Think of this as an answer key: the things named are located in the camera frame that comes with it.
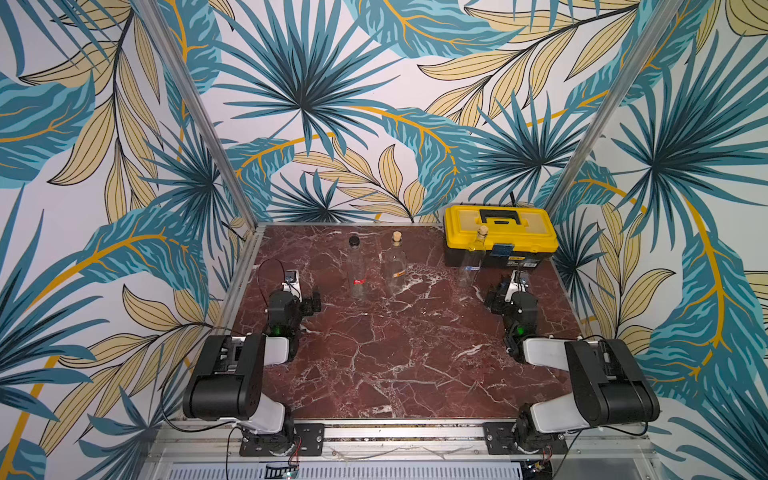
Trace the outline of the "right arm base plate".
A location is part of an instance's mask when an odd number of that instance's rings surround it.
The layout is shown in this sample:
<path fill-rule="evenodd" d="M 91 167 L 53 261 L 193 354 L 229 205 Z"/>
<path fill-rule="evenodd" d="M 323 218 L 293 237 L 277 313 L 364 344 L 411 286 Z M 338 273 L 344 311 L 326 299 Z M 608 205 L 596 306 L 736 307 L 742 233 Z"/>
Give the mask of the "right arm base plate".
<path fill-rule="evenodd" d="M 490 455 L 549 455 L 567 450 L 563 434 L 540 433 L 527 423 L 485 422 L 482 430 Z"/>

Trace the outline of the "glass bottle with cork stopper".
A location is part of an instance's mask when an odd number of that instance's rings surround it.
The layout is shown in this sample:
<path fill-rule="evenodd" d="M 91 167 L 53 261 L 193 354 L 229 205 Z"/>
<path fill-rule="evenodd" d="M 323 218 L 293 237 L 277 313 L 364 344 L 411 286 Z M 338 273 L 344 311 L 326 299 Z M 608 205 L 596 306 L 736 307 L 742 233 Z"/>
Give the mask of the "glass bottle with cork stopper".
<path fill-rule="evenodd" d="M 391 246 L 384 254 L 384 276 L 386 277 L 386 283 L 392 296 L 401 293 L 406 286 L 408 264 L 402 244 L 402 232 L 394 231 L 391 237 Z M 393 273 L 401 270 L 405 270 L 406 273 L 399 278 L 392 278 Z"/>

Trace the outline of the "glass bottle with black cap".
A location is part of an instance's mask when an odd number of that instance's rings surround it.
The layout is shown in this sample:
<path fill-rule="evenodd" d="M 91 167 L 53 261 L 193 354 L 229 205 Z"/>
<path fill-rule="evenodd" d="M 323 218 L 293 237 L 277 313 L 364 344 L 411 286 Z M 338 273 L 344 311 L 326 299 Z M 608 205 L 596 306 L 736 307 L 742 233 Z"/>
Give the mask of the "glass bottle with black cap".
<path fill-rule="evenodd" d="M 348 239 L 349 250 L 347 254 L 347 274 L 350 284 L 350 292 L 353 298 L 362 300 L 366 294 L 366 282 L 364 284 L 354 284 L 355 279 L 367 280 L 364 257 L 361 251 L 361 241 L 357 235 L 352 235 Z"/>

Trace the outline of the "aluminium front rail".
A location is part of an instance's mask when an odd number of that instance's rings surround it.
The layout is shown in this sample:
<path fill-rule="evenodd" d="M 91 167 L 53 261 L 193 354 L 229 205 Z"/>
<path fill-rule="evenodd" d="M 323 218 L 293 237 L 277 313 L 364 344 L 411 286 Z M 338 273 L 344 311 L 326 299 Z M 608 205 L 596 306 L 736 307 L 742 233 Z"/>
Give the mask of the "aluminium front rail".
<path fill-rule="evenodd" d="M 487 419 L 301 420 L 307 445 L 293 459 L 243 457 L 237 430 L 184 434 L 164 428 L 142 479 L 661 479 L 646 436 L 627 427 L 564 437 L 565 449 L 494 454 Z"/>

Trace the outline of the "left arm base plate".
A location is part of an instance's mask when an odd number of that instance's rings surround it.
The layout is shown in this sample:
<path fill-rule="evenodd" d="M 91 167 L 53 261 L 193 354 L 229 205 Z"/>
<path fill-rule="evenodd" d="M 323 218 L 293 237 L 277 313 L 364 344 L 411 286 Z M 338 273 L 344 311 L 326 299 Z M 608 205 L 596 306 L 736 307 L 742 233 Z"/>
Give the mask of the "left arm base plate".
<path fill-rule="evenodd" d="M 289 423 L 278 433 L 255 434 L 246 431 L 239 449 L 241 457 L 319 457 L 322 455 L 325 425 Z"/>

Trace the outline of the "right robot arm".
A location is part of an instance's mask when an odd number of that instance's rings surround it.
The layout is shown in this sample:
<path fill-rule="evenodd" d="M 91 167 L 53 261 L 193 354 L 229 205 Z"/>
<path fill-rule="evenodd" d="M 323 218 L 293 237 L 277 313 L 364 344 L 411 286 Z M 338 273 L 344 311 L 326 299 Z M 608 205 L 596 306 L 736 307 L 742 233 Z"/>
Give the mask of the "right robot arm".
<path fill-rule="evenodd" d="M 538 299 L 510 282 L 490 288 L 485 305 L 502 317 L 507 353 L 515 361 L 564 371 L 571 382 L 567 394 L 523 405 L 512 423 L 485 423 L 489 454 L 560 454 L 569 432 L 631 423 L 647 427 L 658 419 L 659 400 L 624 341 L 540 335 Z"/>

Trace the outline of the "slim glass bottle with cork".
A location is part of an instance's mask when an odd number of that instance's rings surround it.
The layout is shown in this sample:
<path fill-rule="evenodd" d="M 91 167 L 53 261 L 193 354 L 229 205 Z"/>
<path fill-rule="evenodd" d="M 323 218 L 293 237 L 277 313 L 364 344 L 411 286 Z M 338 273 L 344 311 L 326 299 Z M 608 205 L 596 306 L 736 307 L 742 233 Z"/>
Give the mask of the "slim glass bottle with cork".
<path fill-rule="evenodd" d="M 459 271 L 459 286 L 461 288 L 469 289 L 475 283 L 477 274 L 481 270 L 484 261 L 486 253 L 485 241 L 488 233 L 488 227 L 480 225 L 475 239 L 469 244 L 464 254 Z"/>

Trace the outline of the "yellow and black toolbox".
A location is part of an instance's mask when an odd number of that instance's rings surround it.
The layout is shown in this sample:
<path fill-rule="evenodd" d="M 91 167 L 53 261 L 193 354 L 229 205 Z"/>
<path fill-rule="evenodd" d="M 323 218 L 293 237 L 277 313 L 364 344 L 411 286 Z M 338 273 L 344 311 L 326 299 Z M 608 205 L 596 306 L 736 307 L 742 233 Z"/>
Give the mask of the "yellow and black toolbox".
<path fill-rule="evenodd" d="M 444 212 L 444 260 L 458 267 L 467 253 L 488 268 L 536 268 L 559 248 L 548 213 L 539 208 L 452 205 Z"/>

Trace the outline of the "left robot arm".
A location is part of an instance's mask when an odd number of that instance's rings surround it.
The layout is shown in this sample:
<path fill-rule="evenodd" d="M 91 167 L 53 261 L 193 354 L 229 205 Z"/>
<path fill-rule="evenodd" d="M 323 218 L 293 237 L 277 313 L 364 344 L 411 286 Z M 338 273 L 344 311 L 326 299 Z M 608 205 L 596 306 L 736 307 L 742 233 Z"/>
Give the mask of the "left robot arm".
<path fill-rule="evenodd" d="M 263 392 L 264 370 L 295 359 L 302 320 L 321 309 L 316 290 L 307 298 L 276 290 L 268 299 L 262 333 L 207 338 L 184 391 L 184 416 L 239 429 L 243 455 L 297 453 L 301 437 L 291 410 Z"/>

